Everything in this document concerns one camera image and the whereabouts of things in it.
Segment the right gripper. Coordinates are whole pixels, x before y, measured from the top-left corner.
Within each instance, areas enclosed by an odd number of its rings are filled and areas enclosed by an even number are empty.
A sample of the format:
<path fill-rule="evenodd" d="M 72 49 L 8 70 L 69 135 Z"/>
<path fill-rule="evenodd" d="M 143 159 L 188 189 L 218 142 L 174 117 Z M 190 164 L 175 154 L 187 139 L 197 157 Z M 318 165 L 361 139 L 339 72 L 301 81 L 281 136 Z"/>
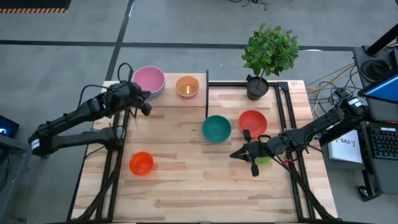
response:
<path fill-rule="evenodd" d="M 250 130 L 243 130 L 245 143 L 237 151 L 229 155 L 230 158 L 246 161 L 251 165 L 251 174 L 253 177 L 259 175 L 259 168 L 256 159 L 260 157 L 274 158 L 281 154 L 282 140 L 280 137 L 270 138 L 267 142 L 251 141 Z"/>

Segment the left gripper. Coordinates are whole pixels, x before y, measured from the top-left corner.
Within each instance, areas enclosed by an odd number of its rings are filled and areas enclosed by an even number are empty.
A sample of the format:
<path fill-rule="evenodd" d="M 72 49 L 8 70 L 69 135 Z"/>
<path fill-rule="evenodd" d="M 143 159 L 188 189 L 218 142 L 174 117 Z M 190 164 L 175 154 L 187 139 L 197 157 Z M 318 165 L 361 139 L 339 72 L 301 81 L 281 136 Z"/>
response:
<path fill-rule="evenodd" d="M 142 88 L 134 82 L 124 82 L 123 88 L 127 92 L 127 96 L 124 97 L 123 101 L 124 108 L 142 108 L 144 99 L 148 99 L 151 96 L 150 91 L 142 91 Z"/>

